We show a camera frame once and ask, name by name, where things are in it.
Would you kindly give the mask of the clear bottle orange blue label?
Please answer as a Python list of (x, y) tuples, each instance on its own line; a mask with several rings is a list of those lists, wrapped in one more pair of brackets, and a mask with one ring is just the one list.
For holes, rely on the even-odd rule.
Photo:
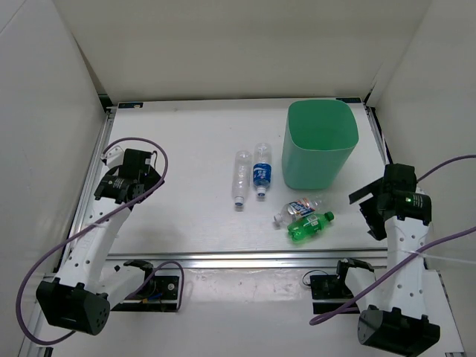
[(274, 215), (276, 226), (289, 225), (311, 213), (322, 209), (323, 199), (320, 196), (307, 196), (285, 204), (280, 212)]

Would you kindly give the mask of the clear plastic bottle blue cap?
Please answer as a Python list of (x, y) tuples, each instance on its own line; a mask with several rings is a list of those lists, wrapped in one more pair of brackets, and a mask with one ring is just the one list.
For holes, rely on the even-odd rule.
[(248, 196), (251, 181), (251, 153), (242, 150), (236, 153), (234, 161), (234, 174), (232, 183), (232, 196), (234, 206), (243, 208)]

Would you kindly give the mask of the green soda bottle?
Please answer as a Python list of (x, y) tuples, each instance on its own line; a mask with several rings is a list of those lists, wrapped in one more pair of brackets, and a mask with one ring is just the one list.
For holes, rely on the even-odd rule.
[(333, 212), (311, 213), (288, 225), (288, 235), (292, 242), (301, 242), (324, 231), (334, 220)]

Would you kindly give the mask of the blue label water bottle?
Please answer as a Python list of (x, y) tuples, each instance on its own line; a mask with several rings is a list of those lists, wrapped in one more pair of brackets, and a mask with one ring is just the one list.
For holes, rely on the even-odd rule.
[(266, 193), (271, 186), (271, 160), (271, 145), (267, 143), (258, 143), (254, 149), (252, 179), (257, 198), (260, 200), (265, 199)]

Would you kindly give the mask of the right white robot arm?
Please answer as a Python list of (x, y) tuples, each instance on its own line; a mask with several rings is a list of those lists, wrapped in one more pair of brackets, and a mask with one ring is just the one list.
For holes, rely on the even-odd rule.
[(440, 339), (430, 322), (423, 288), (423, 257), (432, 220), (431, 198), (417, 187), (415, 169), (388, 164), (382, 178), (351, 193), (370, 235), (387, 242), (387, 270), (377, 282), (371, 264), (351, 258), (338, 262), (334, 288), (356, 298), (360, 344), (399, 356), (419, 356)]

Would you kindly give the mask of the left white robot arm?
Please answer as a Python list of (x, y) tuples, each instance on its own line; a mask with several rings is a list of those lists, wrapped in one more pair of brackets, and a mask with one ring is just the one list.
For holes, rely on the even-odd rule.
[(36, 299), (47, 322), (54, 327), (97, 335), (112, 307), (130, 293), (140, 298), (153, 294), (151, 264), (126, 263), (101, 277), (107, 255), (122, 224), (132, 212), (128, 204), (159, 183), (151, 165), (156, 152), (115, 147), (104, 163), (108, 170), (94, 192), (89, 232), (78, 239), (64, 266), (51, 282), (42, 282)]

